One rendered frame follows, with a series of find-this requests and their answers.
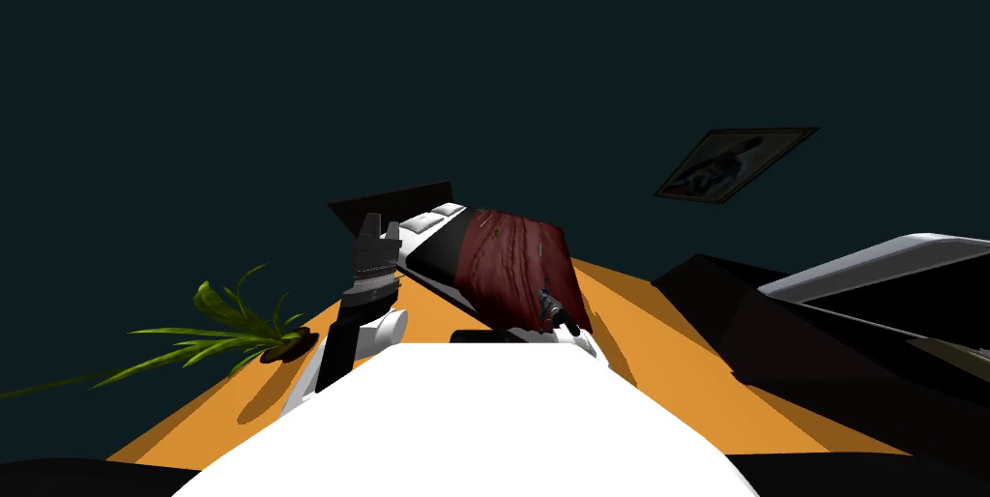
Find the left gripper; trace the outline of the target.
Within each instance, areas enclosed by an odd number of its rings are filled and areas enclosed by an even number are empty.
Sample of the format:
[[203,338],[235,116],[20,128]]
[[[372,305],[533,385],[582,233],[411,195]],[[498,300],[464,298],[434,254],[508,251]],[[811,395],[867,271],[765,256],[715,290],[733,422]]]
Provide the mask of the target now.
[[402,247],[399,223],[390,221],[384,238],[380,238],[381,235],[382,216],[367,213],[355,245],[353,265],[356,277],[390,276],[394,273]]

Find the bed with red blanket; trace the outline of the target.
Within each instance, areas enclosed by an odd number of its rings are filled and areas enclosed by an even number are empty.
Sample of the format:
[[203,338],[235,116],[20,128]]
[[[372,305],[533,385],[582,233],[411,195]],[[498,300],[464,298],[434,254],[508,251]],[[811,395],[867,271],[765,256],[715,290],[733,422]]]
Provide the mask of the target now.
[[[451,182],[329,203],[354,236],[367,213],[400,225],[397,269],[491,329],[548,336],[590,335],[589,313],[563,229],[455,202]],[[552,329],[539,327],[539,291],[560,301]]]

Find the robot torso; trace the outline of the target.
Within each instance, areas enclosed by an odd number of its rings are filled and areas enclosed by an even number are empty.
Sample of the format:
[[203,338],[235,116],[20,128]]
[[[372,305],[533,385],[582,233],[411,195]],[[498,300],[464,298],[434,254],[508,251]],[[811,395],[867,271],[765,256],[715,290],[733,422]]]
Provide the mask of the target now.
[[389,347],[174,497],[759,497],[702,435],[567,344]]

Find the green potted plant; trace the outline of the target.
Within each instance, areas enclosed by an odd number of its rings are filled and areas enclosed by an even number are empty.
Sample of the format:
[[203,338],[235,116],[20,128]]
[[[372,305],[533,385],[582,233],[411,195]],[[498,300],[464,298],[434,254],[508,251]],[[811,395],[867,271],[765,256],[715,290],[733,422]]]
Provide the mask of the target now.
[[208,280],[198,285],[191,297],[192,305],[206,319],[217,325],[215,329],[158,327],[132,330],[128,332],[130,336],[175,336],[178,339],[166,351],[132,365],[106,368],[32,387],[3,391],[0,392],[0,400],[84,382],[90,383],[91,388],[95,389],[169,365],[179,364],[182,368],[189,368],[213,356],[231,352],[240,352],[242,357],[231,367],[226,378],[236,376],[252,362],[286,364],[300,359],[315,345],[318,334],[299,323],[299,314],[286,316],[282,313],[289,293],[282,293],[274,303],[271,313],[266,316],[254,310],[245,298],[245,284],[266,265],[267,263],[261,263],[249,269],[233,287],[216,287]]

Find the black furniture with white top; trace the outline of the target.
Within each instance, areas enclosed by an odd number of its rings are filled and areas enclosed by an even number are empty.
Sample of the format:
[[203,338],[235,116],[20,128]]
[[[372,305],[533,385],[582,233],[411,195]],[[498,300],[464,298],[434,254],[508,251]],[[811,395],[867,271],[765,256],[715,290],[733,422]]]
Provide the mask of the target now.
[[990,241],[903,235],[791,275],[697,254],[655,287],[745,385],[990,482]]

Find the framed wall picture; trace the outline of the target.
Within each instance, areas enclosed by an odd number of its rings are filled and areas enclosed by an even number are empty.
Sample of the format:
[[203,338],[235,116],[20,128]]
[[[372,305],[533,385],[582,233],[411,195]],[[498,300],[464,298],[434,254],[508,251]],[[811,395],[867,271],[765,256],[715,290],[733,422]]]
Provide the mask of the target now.
[[817,131],[816,128],[710,130],[654,195],[660,199],[723,204]]

